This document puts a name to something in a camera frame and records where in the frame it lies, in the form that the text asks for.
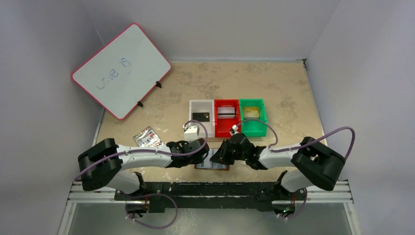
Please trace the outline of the green plastic bin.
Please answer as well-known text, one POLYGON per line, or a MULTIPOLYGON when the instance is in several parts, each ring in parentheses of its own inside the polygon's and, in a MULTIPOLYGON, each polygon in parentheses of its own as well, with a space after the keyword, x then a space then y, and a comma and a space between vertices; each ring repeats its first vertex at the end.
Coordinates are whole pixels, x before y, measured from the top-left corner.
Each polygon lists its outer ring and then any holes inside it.
MULTIPOLYGON (((240 99, 239 106, 240 106, 241 121, 248 120, 248 119, 243 118, 242 107, 255 106, 255 107, 258 107, 260 110, 260 118, 255 119, 255 120, 260 120, 264 123, 268 122, 263 99, 240 99)), ((267 135, 267 128, 268 127, 265 124, 262 124, 258 121, 247 121, 241 124, 241 131, 247 137, 265 137, 267 135)))

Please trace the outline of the brown leather card holder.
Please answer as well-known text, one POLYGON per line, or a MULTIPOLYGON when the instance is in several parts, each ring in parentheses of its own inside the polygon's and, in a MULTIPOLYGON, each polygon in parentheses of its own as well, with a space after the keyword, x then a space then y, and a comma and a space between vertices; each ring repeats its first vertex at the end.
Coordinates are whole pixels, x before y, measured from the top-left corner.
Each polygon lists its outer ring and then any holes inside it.
POLYGON ((201 170, 219 170, 219 171, 229 171, 230 166, 219 164, 211 161, 211 157, 218 151, 218 148, 211 149, 207 154, 204 156, 204 161, 200 164, 195 164, 195 169, 201 170))

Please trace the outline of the pack of coloured markers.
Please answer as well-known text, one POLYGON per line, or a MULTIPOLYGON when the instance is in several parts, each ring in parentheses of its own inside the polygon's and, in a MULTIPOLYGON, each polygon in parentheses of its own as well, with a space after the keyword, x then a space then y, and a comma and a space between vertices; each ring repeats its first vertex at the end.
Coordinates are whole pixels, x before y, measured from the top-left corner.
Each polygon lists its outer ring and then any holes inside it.
POLYGON ((151 126, 134 135, 133 140, 138 147, 158 147, 164 144, 151 126))

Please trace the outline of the red plastic bin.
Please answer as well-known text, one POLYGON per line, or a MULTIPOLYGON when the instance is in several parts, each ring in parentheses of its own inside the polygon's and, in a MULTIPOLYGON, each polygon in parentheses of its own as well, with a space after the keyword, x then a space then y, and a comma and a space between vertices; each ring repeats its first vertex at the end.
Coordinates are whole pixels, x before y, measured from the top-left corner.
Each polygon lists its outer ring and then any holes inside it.
POLYGON ((240 107, 238 99, 215 99, 214 107, 216 110, 215 114, 215 137, 216 138, 228 138, 230 137, 229 130, 233 125, 238 124, 241 121, 240 107), (229 107, 233 106, 236 109, 235 118, 223 118, 218 119, 217 108, 218 107, 229 107))

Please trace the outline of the white plastic bin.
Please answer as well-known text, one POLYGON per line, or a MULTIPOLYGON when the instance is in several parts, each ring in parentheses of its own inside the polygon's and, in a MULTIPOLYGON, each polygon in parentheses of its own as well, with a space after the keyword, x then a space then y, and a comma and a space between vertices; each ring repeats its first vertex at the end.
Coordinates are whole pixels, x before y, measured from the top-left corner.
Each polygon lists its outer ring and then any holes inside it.
POLYGON ((215 137, 215 114, 213 99, 189 101, 189 119, 202 123, 209 138, 215 137))

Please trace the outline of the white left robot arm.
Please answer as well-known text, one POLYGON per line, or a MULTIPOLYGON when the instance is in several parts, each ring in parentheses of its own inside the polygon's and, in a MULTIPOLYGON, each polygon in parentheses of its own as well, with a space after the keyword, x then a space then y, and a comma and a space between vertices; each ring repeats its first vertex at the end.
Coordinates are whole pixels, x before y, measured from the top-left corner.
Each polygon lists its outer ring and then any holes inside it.
POLYGON ((140 167, 181 168, 202 163, 209 152, 203 139, 192 142, 168 142, 159 147, 129 147, 107 138, 80 154, 77 158, 80 173, 75 181, 84 191, 103 187, 132 194, 144 186, 142 175, 128 170, 140 167))

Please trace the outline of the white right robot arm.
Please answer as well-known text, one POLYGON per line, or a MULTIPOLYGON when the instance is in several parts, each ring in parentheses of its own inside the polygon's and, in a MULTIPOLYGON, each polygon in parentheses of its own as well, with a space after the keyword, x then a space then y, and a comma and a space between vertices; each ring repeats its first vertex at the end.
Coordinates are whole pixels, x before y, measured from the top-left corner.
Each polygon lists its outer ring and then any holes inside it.
POLYGON ((277 187, 290 193, 309 186, 332 191, 346 163, 345 157, 312 137, 305 137, 292 146, 272 149, 255 146, 242 133, 224 140, 210 161, 222 165, 244 161, 255 170, 293 167, 294 170, 280 174, 277 179, 277 187))

